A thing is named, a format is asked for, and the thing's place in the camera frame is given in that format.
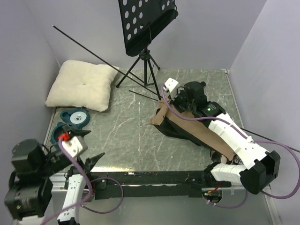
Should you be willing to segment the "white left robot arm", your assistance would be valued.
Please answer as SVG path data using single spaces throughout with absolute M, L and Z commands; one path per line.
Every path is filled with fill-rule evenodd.
M 4 204 L 13 219 L 36 216 L 45 225 L 53 218 L 60 225 L 77 225 L 80 205 L 93 193 L 91 169 L 104 155 L 100 153 L 83 162 L 80 156 L 87 150 L 84 137 L 89 130 L 75 129 L 64 125 L 63 133 L 55 144 L 55 151 L 36 139 L 26 139 L 14 146 L 11 163 L 14 171 L 9 178 L 9 190 Z M 53 183 L 50 177 L 72 166 L 68 175 L 67 194 L 60 212 L 45 218 L 52 200 Z

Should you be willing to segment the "tan pet tent fabric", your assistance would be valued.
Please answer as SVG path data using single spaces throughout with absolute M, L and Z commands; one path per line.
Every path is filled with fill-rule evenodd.
M 209 148 L 223 155 L 227 159 L 227 164 L 232 163 L 235 154 L 225 141 L 201 122 L 177 117 L 163 101 L 159 101 L 150 124 L 168 137 L 190 140 L 197 146 Z

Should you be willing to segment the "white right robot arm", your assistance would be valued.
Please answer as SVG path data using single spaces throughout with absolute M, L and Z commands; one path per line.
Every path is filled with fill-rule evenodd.
M 203 87 L 204 84 L 199 82 L 180 86 L 170 78 L 162 90 L 164 100 L 176 118 L 202 125 L 225 142 L 243 162 L 241 165 L 221 162 L 209 165 L 205 183 L 210 187 L 221 181 L 239 183 L 248 192 L 258 194 L 278 176 L 280 155 L 274 150 L 268 151 L 237 127 L 224 108 L 207 100 Z

